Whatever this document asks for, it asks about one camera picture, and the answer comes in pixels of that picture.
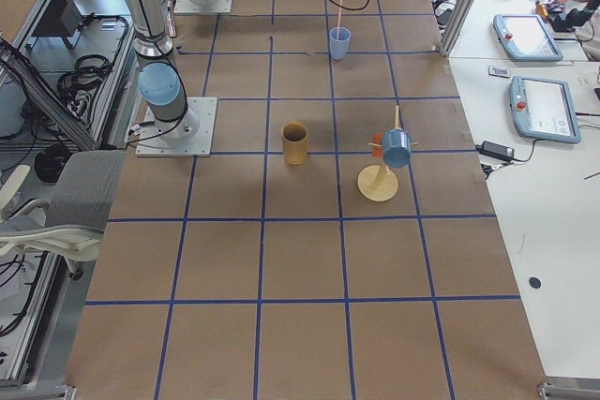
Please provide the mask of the teach pendant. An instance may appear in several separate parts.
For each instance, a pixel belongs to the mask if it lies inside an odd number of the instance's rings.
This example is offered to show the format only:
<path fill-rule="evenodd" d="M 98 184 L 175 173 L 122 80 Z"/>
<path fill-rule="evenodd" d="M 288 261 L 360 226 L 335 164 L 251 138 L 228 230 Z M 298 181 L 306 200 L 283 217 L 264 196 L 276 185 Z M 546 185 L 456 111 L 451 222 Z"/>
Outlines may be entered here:
<path fill-rule="evenodd" d="M 512 61 L 558 62 L 563 59 L 554 37 L 535 14 L 497 14 L 492 25 Z"/>
<path fill-rule="evenodd" d="M 509 106 L 520 137 L 580 143 L 578 119 L 565 81 L 515 76 L 509 85 Z"/>

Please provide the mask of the wooden cup tree stand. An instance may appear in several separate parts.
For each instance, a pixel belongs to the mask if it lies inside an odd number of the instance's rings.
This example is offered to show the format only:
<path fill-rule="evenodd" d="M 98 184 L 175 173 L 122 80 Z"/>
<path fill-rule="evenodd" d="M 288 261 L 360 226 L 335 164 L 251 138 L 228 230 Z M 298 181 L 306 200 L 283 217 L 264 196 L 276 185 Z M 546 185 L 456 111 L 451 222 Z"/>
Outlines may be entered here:
<path fill-rule="evenodd" d="M 394 126 L 391 129 L 397 128 L 403 129 L 399 122 L 399 105 L 395 106 Z M 371 138 L 369 146 L 381 146 L 382 136 L 385 132 L 375 134 Z M 412 149 L 416 145 L 416 142 L 413 142 L 412 138 L 411 142 Z M 381 162 L 377 165 L 364 167 L 357 177 L 357 186 L 361 194 L 365 198 L 376 202 L 384 202 L 392 199 L 397 194 L 399 187 L 398 178 L 393 169 L 383 162 L 383 158 L 381 158 Z"/>

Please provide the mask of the grey office chair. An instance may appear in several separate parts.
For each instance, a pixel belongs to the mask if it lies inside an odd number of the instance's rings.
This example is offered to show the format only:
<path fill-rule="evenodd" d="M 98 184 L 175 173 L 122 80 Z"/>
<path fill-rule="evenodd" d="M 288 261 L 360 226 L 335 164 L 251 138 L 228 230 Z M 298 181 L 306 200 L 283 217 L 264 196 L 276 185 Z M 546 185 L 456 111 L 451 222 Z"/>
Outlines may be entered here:
<path fill-rule="evenodd" d="M 116 150 L 71 156 L 50 200 L 30 200 L 1 216 L 1 254 L 50 252 L 64 259 L 72 279 L 81 278 L 82 264 L 98 258 L 125 159 Z"/>

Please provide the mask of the orange cup on stand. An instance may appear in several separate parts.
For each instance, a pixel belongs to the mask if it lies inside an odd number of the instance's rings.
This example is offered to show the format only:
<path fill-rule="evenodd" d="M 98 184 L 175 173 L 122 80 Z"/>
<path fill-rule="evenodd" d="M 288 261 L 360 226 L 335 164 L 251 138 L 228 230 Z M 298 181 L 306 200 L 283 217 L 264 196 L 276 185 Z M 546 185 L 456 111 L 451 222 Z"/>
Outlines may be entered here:
<path fill-rule="evenodd" d="M 383 149 L 379 145 L 373 145 L 371 147 L 371 155 L 373 157 L 382 158 L 383 157 Z"/>

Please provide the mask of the teach pendant far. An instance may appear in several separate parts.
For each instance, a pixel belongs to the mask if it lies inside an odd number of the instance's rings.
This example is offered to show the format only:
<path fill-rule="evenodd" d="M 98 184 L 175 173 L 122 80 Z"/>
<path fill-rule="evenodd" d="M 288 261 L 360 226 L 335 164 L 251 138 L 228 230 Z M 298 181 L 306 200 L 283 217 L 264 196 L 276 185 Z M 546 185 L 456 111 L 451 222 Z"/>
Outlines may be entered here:
<path fill-rule="evenodd" d="M 512 61 L 558 62 L 563 59 L 554 37 L 535 14 L 497 14 L 492 25 Z"/>

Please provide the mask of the bamboo chopstick holder cup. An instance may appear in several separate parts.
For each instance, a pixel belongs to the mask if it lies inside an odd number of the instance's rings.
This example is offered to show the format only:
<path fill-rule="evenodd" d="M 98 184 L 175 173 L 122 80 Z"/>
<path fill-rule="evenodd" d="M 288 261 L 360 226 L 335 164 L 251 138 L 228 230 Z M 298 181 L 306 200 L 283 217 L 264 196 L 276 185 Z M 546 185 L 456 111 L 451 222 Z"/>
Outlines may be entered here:
<path fill-rule="evenodd" d="M 281 129 L 284 160 L 290 165 L 303 164 L 308 157 L 308 128 L 292 121 Z"/>

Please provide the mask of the pink chopstick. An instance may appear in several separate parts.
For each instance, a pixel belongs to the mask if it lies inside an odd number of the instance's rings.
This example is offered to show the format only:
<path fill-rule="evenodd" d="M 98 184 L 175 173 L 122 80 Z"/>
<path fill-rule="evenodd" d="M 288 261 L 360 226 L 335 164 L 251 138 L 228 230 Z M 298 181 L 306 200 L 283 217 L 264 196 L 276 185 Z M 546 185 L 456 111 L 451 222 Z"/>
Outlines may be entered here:
<path fill-rule="evenodd" d="M 336 40 L 340 40 L 341 18 L 342 18 L 342 12 L 343 12 L 343 1 L 344 0 L 338 0 L 338 3 L 337 3 Z"/>

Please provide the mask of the teach pendant near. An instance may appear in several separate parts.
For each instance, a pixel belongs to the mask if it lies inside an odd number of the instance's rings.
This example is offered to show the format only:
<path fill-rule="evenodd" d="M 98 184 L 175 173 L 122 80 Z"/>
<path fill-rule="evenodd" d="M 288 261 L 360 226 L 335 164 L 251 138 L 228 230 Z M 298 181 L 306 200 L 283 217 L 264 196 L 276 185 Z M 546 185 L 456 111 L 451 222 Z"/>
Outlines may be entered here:
<path fill-rule="evenodd" d="M 509 85 L 509 106 L 520 137 L 580 143 L 578 119 L 565 81 L 515 76 Z"/>

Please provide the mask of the black power adapter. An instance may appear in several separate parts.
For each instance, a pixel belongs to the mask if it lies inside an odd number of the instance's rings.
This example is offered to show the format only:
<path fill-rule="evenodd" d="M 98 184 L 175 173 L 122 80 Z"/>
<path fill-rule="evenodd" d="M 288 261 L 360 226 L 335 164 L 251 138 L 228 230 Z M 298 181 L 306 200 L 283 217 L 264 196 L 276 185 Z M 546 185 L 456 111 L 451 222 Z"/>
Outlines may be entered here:
<path fill-rule="evenodd" d="M 515 149 L 492 141 L 482 141 L 475 145 L 476 151 L 482 156 L 488 156 L 504 162 L 515 160 Z"/>

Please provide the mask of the light blue plastic cup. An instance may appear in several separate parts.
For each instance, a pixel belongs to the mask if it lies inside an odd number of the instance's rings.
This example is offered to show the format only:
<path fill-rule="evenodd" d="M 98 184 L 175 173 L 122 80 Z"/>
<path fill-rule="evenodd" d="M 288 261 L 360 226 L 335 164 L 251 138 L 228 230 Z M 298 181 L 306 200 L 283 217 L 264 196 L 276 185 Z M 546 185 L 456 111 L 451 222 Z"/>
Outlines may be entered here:
<path fill-rule="evenodd" d="M 352 39 L 352 32 L 344 27 L 334 27 L 329 31 L 329 53 L 333 60 L 342 60 L 349 47 Z"/>

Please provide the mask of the blue cup on stand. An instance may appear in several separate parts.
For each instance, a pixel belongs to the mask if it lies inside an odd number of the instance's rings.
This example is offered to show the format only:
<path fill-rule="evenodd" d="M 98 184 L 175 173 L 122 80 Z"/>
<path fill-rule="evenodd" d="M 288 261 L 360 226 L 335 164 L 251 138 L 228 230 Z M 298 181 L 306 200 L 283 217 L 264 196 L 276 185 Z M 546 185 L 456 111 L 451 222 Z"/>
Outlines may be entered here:
<path fill-rule="evenodd" d="M 411 137 L 403 129 L 391 129 L 382 135 L 382 159 L 391 168 L 400 169 L 411 161 Z"/>

